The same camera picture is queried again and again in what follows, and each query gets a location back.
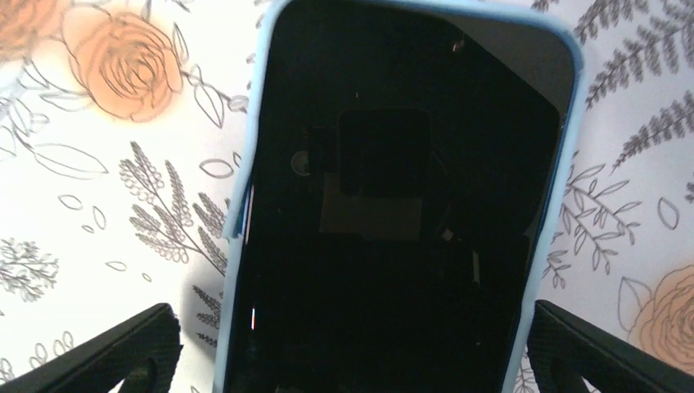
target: light blue phone case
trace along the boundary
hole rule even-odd
[[[246,230],[246,218],[250,199],[250,171],[253,167],[255,148],[258,140],[258,122],[270,41],[273,36],[277,18],[291,1],[293,0],[275,0],[265,14],[263,24],[259,31],[255,69],[250,91],[250,104],[248,107],[246,141],[241,153],[241,156],[244,157],[244,161],[241,168],[237,171],[237,185],[232,194],[227,222],[224,225],[223,231],[223,235],[230,241],[231,250],[229,251],[229,261],[224,282],[225,296],[222,304],[217,357],[214,365],[213,393],[223,393],[224,378],[226,377],[225,372],[227,370],[227,358],[230,344],[229,338],[232,329],[234,293],[237,284],[238,268],[241,261],[243,234]],[[568,177],[576,138],[579,134],[580,121],[584,113],[587,82],[584,78],[583,53],[570,29],[567,29],[562,23],[550,16],[531,11],[524,7],[458,0],[360,1],[383,6],[406,8],[410,11],[435,13],[439,15],[467,16],[483,20],[527,25],[555,35],[565,44],[570,52],[574,67],[573,92],[571,93],[569,108],[566,112],[564,128],[560,135],[560,145],[557,155],[558,162],[551,177],[550,193],[544,206],[543,220],[539,228],[539,238],[532,258],[530,275],[523,294],[520,322],[508,362],[506,376],[503,381],[502,393],[511,393],[513,392],[518,369],[521,366],[521,357],[530,332],[530,325],[533,321],[534,302],[539,289],[539,281],[545,265],[545,258],[549,252],[552,236],[556,230],[557,217],[564,197],[564,184]]]

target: rose illustration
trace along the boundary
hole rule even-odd
[[[694,375],[694,265],[663,278],[638,314],[629,342]]]
[[[21,59],[41,38],[58,32],[70,0],[2,0],[0,61]]]
[[[152,120],[183,88],[171,40],[136,14],[77,6],[65,14],[62,36],[74,77],[115,117]]]

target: fern illustration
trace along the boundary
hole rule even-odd
[[[39,254],[34,242],[0,239],[0,285],[25,302],[40,299],[56,284],[58,259]]]
[[[676,74],[681,67],[676,37],[680,37],[685,64],[694,68],[694,2],[664,2],[665,18],[652,16],[648,26],[639,25],[635,39],[625,39],[615,49],[588,90],[586,103],[593,108],[608,93],[627,88],[630,81],[643,82],[646,72],[660,76],[666,68]]]
[[[684,93],[682,101],[673,101],[670,106],[660,108],[658,115],[653,115],[651,120],[638,130],[638,133],[629,137],[629,140],[624,143],[620,156],[612,165],[612,172],[626,160],[651,146],[657,146],[675,138],[682,139],[687,133],[694,133],[694,95],[691,91]]]
[[[15,373],[12,371],[12,364],[9,360],[0,359],[0,385],[15,379]]]
[[[222,303],[221,303],[221,301],[214,299],[212,296],[205,293],[205,291],[200,289],[200,287],[198,287],[198,286],[194,285],[193,291],[196,293],[196,295],[198,295],[198,297],[200,297],[202,299],[203,303],[205,303],[205,305],[207,305],[207,307],[210,309],[210,311],[212,311],[212,314],[197,313],[196,317],[198,318],[198,320],[200,322],[204,323],[205,325],[219,330],[219,321],[222,318]],[[219,294],[219,298],[220,299],[223,298],[223,293]],[[214,339],[210,336],[207,336],[203,333],[200,333],[200,332],[196,333],[196,335],[198,336],[198,338],[200,338],[203,342],[207,343],[208,345],[213,346],[215,348],[217,347],[217,340],[216,339]]]
[[[581,43],[597,38],[600,29],[616,27],[621,19],[633,20],[634,12],[648,13],[648,0],[595,0],[579,18],[574,34]]]
[[[202,246],[193,239],[188,232],[195,226],[191,210],[186,199],[183,182],[174,165],[165,161],[169,185],[172,189],[171,203],[167,205],[162,197],[162,191],[166,184],[162,174],[150,162],[140,146],[130,143],[133,149],[134,160],[122,160],[120,162],[120,178],[130,193],[140,202],[147,203],[154,214],[144,207],[134,204],[134,216],[130,217],[130,223],[138,233],[135,234],[141,242],[156,251],[165,260],[187,263],[190,259],[188,252],[202,255],[222,275],[227,268],[227,258],[214,239],[222,236],[224,213],[212,202],[209,196],[203,192],[198,193],[202,206],[192,204],[198,219],[203,225],[197,227],[197,234]]]
[[[550,3],[558,4],[559,0],[533,0],[533,5],[531,8],[536,11],[547,12],[547,10],[549,10]]]

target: phone screen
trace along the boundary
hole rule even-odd
[[[497,391],[560,122],[445,20],[290,3],[266,69],[227,391]]]

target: floral wallpaper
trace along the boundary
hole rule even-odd
[[[590,89],[540,297],[694,373],[694,5],[504,0],[584,47]],[[210,391],[264,0],[0,4],[0,382],[156,302]],[[524,358],[515,393],[534,393]]]

